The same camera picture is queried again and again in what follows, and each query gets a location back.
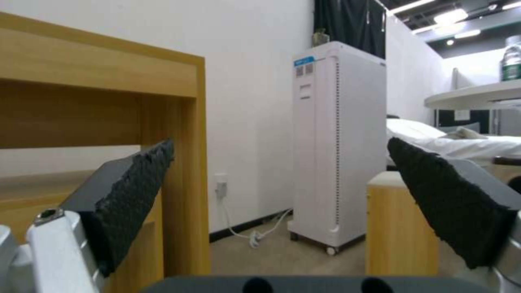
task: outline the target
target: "white shelf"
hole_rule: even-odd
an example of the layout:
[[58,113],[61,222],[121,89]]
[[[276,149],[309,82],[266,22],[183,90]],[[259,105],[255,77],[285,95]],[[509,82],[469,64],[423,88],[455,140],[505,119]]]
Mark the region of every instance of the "white shelf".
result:
[[521,79],[436,94],[425,99],[425,106],[441,110],[504,109],[514,106],[514,101],[506,101],[512,99],[521,99]]

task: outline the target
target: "caster wheel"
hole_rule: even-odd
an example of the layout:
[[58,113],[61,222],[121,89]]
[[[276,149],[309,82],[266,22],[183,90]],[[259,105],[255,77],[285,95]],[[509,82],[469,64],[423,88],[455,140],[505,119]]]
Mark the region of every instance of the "caster wheel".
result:
[[338,253],[338,248],[329,246],[328,248],[326,248],[326,253],[330,256],[333,256]]
[[290,240],[291,241],[298,241],[299,235],[297,233],[290,232]]

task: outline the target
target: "wooden cabinet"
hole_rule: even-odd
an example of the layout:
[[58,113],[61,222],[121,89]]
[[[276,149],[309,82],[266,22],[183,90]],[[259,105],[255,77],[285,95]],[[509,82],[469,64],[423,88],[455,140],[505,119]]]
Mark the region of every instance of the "wooden cabinet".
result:
[[437,275],[439,240],[399,172],[368,183],[367,209],[367,274]]
[[[204,58],[6,13],[0,40],[0,149],[174,141],[162,194],[116,272],[126,281],[115,277],[109,287],[209,273]],[[27,190],[13,197],[0,189],[0,224],[20,240],[28,221],[82,178],[29,178],[34,186],[10,178]],[[145,253],[153,264],[143,263]]]

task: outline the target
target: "blue label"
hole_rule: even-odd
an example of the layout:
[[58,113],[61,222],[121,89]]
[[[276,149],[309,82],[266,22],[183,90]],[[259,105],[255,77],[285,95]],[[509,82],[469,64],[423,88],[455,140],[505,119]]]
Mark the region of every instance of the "blue label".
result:
[[309,57],[302,58],[302,59],[295,61],[294,64],[295,64],[295,67],[297,67],[297,66],[301,66],[301,65],[304,65],[307,63],[314,62],[314,61],[315,61],[315,58],[313,56],[309,56]]

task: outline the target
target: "plastic bottle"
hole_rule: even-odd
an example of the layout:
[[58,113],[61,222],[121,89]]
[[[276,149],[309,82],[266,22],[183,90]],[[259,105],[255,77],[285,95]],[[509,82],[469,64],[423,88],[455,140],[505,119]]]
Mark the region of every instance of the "plastic bottle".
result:
[[501,60],[501,80],[521,79],[521,35],[506,39],[506,49]]

